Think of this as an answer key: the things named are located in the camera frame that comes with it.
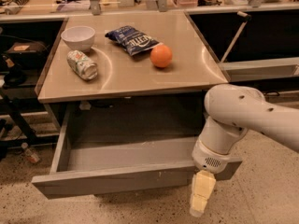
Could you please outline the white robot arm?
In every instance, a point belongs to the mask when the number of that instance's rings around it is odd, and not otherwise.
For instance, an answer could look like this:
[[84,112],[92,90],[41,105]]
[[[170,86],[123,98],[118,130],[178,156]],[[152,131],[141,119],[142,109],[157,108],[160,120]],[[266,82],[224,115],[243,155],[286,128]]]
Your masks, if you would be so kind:
[[247,131],[261,133],[293,151],[299,150],[299,110],[268,103],[250,87],[221,84],[205,96],[206,123],[192,151],[199,171],[192,177],[190,214],[204,214],[216,184],[216,175],[235,159],[232,146]]

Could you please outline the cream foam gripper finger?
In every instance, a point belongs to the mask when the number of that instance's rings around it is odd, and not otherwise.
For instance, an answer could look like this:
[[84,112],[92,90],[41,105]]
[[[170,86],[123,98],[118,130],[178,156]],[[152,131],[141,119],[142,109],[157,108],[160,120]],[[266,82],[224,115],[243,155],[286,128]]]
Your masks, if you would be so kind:
[[192,178],[192,193],[190,198],[190,214],[200,217],[204,214],[207,201],[216,185],[215,176],[205,170],[201,170]]

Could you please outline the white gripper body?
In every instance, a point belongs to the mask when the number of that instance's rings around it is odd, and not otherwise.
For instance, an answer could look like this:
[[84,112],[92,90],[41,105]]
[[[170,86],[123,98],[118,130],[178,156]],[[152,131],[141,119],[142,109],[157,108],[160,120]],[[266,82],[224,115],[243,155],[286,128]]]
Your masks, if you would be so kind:
[[192,151],[192,159],[199,170],[219,174],[226,168],[231,157],[210,150],[204,145],[201,139],[198,138]]

